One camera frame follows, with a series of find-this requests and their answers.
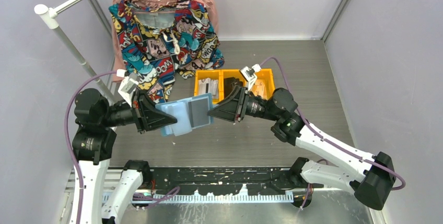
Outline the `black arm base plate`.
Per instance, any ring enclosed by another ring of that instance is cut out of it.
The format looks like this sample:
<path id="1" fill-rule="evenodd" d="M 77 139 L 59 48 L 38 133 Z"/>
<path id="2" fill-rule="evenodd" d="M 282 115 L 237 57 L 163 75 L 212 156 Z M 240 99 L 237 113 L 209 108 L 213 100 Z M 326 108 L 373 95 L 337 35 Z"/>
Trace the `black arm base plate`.
<path id="1" fill-rule="evenodd" d="M 155 167 L 124 168 L 142 175 L 141 189 L 164 195 L 175 187 L 178 195 L 238 195 L 243 186 L 247 195 L 283 195 L 307 186 L 291 180 L 286 167 Z"/>

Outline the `grey credit card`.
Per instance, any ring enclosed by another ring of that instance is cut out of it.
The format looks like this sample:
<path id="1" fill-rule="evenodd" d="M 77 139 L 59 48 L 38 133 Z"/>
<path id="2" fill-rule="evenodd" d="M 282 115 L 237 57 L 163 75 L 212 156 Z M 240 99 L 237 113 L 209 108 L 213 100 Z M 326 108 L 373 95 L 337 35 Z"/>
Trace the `grey credit card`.
<path id="1" fill-rule="evenodd" d="M 190 122 L 193 128 L 202 127 L 210 124 L 210 117 L 207 115 L 209 111 L 209 101 L 207 98 L 192 100 L 188 104 L 190 109 Z"/>

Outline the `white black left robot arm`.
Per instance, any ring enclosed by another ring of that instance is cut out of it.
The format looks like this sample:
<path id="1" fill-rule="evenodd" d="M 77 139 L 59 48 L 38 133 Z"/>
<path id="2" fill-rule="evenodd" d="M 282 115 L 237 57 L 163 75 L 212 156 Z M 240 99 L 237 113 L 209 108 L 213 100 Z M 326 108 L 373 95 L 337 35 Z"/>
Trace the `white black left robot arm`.
<path id="1" fill-rule="evenodd" d="M 76 189 L 71 223 L 121 223 L 137 189 L 153 184 L 148 161 L 129 160 L 120 180 L 106 202 L 104 182 L 113 145 L 115 127 L 134 124 L 139 133 L 154 131 L 177 123 L 177 119 L 159 109 L 144 93 L 137 91 L 132 102 L 114 105 L 96 89 L 88 88 L 74 98 L 78 130 L 71 142 L 74 155 Z"/>

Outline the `yellow three-compartment bin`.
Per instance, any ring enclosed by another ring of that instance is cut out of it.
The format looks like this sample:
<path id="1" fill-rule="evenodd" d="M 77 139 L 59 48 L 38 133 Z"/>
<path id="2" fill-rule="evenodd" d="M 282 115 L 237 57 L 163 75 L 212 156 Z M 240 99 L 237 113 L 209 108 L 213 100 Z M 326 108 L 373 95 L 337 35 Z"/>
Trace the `yellow three-compartment bin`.
<path id="1" fill-rule="evenodd" d="M 251 91 L 264 99 L 270 98 L 275 90 L 274 76 L 271 69 L 257 73 Z M 214 104 L 224 100 L 236 85 L 246 86 L 247 82 L 237 69 L 198 70 L 195 76 L 194 94 L 196 96 L 210 93 Z"/>

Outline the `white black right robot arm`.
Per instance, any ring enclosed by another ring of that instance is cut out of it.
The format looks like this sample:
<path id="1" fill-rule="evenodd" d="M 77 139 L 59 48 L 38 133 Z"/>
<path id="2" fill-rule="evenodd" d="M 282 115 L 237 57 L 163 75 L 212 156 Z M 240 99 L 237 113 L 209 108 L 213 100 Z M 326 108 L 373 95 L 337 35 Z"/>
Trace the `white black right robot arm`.
<path id="1" fill-rule="evenodd" d="M 293 186 L 322 184 L 349 192 L 365 206 L 382 210 L 398 179 L 392 158 L 356 149 L 321 131 L 297 113 L 298 104 L 285 88 L 277 88 L 263 99 L 236 86 L 228 98 L 209 110 L 208 115 L 230 122 L 245 116 L 274 122 L 274 136 L 292 146 L 308 150 L 330 162 L 321 164 L 299 157 L 288 174 Z"/>

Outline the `white magnetic stripe card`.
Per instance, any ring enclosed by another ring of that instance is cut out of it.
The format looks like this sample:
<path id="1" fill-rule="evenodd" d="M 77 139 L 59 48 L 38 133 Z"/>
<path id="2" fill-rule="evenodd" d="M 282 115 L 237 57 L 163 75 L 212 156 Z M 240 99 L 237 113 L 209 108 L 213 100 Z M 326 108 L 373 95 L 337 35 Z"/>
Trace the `white magnetic stripe card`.
<path id="1" fill-rule="evenodd" d="M 217 79 L 204 78 L 199 80 L 198 85 L 198 93 L 199 95 L 203 95 L 206 93 L 210 93 L 213 99 L 219 98 L 219 82 Z"/>

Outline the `blue leather card holder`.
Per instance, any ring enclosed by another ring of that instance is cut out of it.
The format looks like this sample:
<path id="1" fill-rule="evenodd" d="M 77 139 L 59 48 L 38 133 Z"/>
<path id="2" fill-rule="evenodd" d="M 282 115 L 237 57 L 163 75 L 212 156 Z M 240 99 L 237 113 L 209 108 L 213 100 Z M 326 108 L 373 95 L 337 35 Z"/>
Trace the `blue leather card holder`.
<path id="1" fill-rule="evenodd" d="M 180 136 L 187 134 L 193 131 L 196 128 L 191 126 L 190 122 L 190 109 L 189 102 L 192 100 L 197 100 L 200 98 L 207 98 L 209 101 L 209 110 L 213 108 L 212 95 L 210 93 L 206 93 L 203 95 L 193 96 L 189 98 L 180 99 L 173 102 L 166 102 L 157 104 L 155 107 L 165 113 L 168 113 L 177 118 L 178 122 L 172 125 L 165 126 L 160 129 L 162 136 Z M 210 124 L 214 123 L 214 118 L 210 117 Z"/>

